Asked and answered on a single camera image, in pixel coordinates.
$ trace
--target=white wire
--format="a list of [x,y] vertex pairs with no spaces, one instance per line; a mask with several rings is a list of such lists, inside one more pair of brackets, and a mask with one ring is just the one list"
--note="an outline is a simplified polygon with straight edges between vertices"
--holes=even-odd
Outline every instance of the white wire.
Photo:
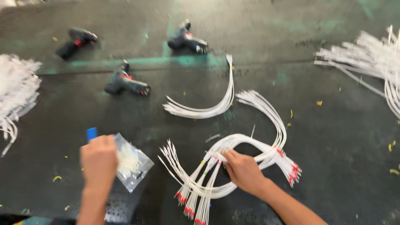
[[[281,118],[272,105],[263,96],[253,90],[238,93],[236,94],[236,97],[238,98],[239,102],[256,107],[271,119],[277,130],[277,136],[272,146],[246,135],[229,135],[216,142],[209,149],[204,156],[202,163],[190,176],[181,167],[179,159],[176,155],[175,146],[169,140],[167,147],[160,148],[169,165],[172,167],[174,173],[168,168],[161,157],[159,157],[159,159],[167,168],[172,177],[182,185],[176,196],[178,195],[179,205],[186,204],[184,214],[190,219],[194,218],[197,197],[201,196],[197,214],[194,218],[195,224],[208,224],[210,199],[224,197],[236,189],[237,186],[232,182],[219,187],[214,187],[214,182],[221,161],[226,161],[226,159],[221,156],[221,153],[233,149],[240,143],[252,144],[262,152],[258,156],[254,157],[256,162],[261,162],[258,166],[260,170],[276,163],[284,173],[291,187],[293,187],[295,181],[299,181],[301,176],[301,170],[298,165],[283,153],[282,148],[286,142],[286,129]],[[209,181],[207,182],[206,186],[202,186],[206,174],[213,168],[215,164],[217,164],[217,166],[215,167]],[[204,166],[204,172],[196,182],[196,178]]]
[[164,109],[170,112],[173,115],[177,115],[180,117],[192,118],[192,119],[206,119],[210,117],[214,117],[216,115],[222,114],[226,112],[229,107],[232,105],[234,98],[234,86],[233,86],[233,75],[232,75],[232,55],[226,55],[226,60],[229,64],[229,84],[228,89],[226,91],[223,99],[212,108],[190,108],[184,106],[182,104],[177,103],[167,96],[168,100],[171,102],[167,102],[167,104],[163,104]]
[[[378,40],[361,31],[356,44],[344,42],[342,47],[332,46],[331,50],[321,49],[315,55],[326,61],[316,60],[318,65],[334,66],[357,80],[368,89],[386,98],[389,108],[400,119],[400,32],[393,33],[393,26],[387,28],[388,38]],[[385,80],[384,92],[372,87],[354,76],[349,70]]]
[[20,60],[16,55],[0,55],[0,130],[4,132],[4,139],[10,143],[3,150],[1,157],[10,149],[18,136],[18,121],[36,103],[39,95],[36,91],[41,80],[34,74],[40,62]]

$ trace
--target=pile of white wires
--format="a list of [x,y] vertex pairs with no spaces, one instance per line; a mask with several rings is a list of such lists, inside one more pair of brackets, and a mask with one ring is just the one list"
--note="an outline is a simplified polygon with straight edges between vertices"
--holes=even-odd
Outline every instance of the pile of white wires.
[[[334,66],[368,89],[386,98],[390,109],[400,119],[400,31],[396,36],[393,26],[387,28],[388,38],[378,40],[362,31],[356,44],[344,42],[342,47],[332,46],[331,50],[321,49],[316,56],[318,65]],[[384,93],[356,77],[350,71],[385,80]]]
[[18,129],[13,121],[25,115],[36,105],[41,80],[35,75],[40,62],[20,60],[16,55],[0,55],[0,130],[4,139],[10,139],[1,157],[15,142]]
[[167,96],[168,100],[171,102],[167,102],[164,104],[164,109],[170,112],[173,115],[177,115],[180,117],[192,118],[192,119],[205,119],[214,117],[216,115],[222,114],[226,112],[229,107],[232,105],[234,98],[234,88],[233,88],[233,77],[232,77],[232,55],[226,55],[226,60],[229,64],[229,85],[226,90],[226,94],[224,98],[218,103],[216,106],[212,108],[190,108],[184,105],[177,103]]
[[[299,182],[301,176],[301,170],[299,169],[298,165],[288,158],[283,152],[282,148],[286,142],[286,130],[281,118],[272,105],[263,96],[253,90],[238,93],[236,94],[236,97],[238,98],[239,102],[259,109],[272,120],[277,131],[276,139],[272,146],[254,140],[252,137],[248,137],[246,135],[229,135],[219,140],[209,149],[197,169],[190,176],[181,167],[176,155],[175,146],[169,140],[167,147],[160,148],[161,152],[167,158],[169,165],[172,167],[177,176],[168,168],[161,157],[159,157],[159,159],[168,169],[169,173],[182,185],[175,195],[178,196],[179,205],[185,205],[184,214],[190,219],[194,219],[195,224],[208,224],[210,199],[224,197],[237,187],[232,182],[224,184],[220,187],[214,187],[214,182],[216,180],[221,162],[226,161],[221,153],[233,149],[240,143],[252,144],[261,151],[261,154],[254,157],[256,162],[261,162],[258,166],[260,170],[273,164],[277,164],[286,176],[291,187],[293,187],[295,181]],[[196,178],[204,166],[205,169],[202,172],[202,176],[196,182]],[[212,170],[214,166],[215,169],[212,172],[209,181],[207,182],[206,186],[203,186],[205,176]],[[201,199],[195,216],[198,196],[200,196]]]

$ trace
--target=hand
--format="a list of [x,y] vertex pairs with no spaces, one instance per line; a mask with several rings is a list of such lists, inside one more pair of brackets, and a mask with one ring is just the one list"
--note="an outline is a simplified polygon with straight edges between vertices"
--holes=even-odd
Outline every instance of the hand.
[[242,155],[235,150],[229,150],[222,155],[228,161],[224,165],[230,179],[240,189],[257,197],[265,190],[268,179],[261,173],[253,157]]
[[80,148],[85,189],[101,194],[110,192],[117,174],[116,150],[113,135],[97,137]]

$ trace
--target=clear plastic bag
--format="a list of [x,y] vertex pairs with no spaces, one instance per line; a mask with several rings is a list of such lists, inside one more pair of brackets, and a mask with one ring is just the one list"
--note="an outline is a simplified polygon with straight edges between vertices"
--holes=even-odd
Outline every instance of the clear plastic bag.
[[126,189],[132,193],[154,163],[141,150],[125,140],[120,133],[115,136],[115,145],[117,146],[119,161],[117,177]]

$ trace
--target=white cable tie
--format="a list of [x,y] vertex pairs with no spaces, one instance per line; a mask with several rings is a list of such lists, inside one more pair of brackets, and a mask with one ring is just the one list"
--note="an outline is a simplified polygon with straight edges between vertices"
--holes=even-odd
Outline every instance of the white cable tie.
[[253,138],[253,134],[254,134],[254,129],[255,128],[256,128],[256,125],[254,124],[253,131],[251,132],[251,137],[250,138]]
[[220,137],[220,134],[217,134],[217,135],[214,135],[214,136],[210,137],[209,139],[206,140],[206,143],[211,141],[212,139],[217,138],[217,137]]

